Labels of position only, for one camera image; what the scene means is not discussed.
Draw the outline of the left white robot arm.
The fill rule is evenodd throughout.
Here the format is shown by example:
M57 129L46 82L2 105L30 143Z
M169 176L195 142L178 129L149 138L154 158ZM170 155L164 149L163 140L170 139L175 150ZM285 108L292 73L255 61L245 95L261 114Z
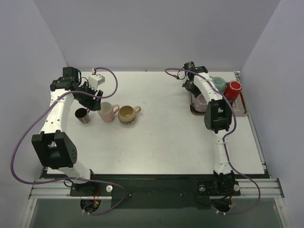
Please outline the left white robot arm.
M90 75L83 84L78 69L63 68L63 75L50 85L50 107L45 123L31 142L44 167L58 170L75 183L81 183L81 190L91 196L97 192L98 184L91 178L91 170L77 160L77 149L66 133L71 104L77 100L84 111L99 111L103 92L98 86L105 82L101 75Z

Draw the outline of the pink mug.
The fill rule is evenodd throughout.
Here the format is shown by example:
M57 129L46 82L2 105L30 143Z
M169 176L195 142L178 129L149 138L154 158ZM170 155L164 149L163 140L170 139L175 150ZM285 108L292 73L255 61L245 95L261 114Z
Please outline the pink mug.
M109 102L102 102L101 109L97 111L97 113L105 123L109 123L114 120L114 115L119 111L119 109L120 106L117 104L112 105Z

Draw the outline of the teal mug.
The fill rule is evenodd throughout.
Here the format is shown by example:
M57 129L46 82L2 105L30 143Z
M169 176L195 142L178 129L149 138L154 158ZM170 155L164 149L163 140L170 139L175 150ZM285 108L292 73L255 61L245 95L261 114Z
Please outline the teal mug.
M212 83L220 93L224 93L226 89L226 81L218 76L212 77Z

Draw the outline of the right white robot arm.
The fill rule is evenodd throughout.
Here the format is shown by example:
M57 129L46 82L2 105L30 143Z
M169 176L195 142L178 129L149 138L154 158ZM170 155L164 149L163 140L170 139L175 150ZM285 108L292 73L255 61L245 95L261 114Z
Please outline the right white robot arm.
M227 136L232 123L232 101L220 94L204 66L187 62L182 68L186 75L184 87L195 97L203 95L207 101L204 124L214 136L214 173L227 175L232 172L227 158Z

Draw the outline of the brown striped small cup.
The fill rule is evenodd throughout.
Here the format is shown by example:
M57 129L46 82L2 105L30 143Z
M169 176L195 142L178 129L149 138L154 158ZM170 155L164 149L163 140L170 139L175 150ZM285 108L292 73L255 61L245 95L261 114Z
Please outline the brown striped small cup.
M83 124L90 122L90 116L89 116L90 110L87 108L78 108L75 111L75 117Z

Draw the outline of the lilac mug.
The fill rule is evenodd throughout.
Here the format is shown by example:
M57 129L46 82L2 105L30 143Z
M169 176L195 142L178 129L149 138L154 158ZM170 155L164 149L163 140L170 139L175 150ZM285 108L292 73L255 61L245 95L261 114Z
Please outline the lilac mug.
M193 106L194 106L194 109L199 113L204 113L206 111L208 102L206 101L203 94L200 94L194 98Z

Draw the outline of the beige round mug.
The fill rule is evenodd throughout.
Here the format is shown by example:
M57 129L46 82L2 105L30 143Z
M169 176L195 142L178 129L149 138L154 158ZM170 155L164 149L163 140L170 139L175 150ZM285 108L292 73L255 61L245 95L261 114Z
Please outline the beige round mug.
M131 125L136 120L137 114L140 113L140 111L140 106L131 107L125 105L119 109L118 119L123 125Z

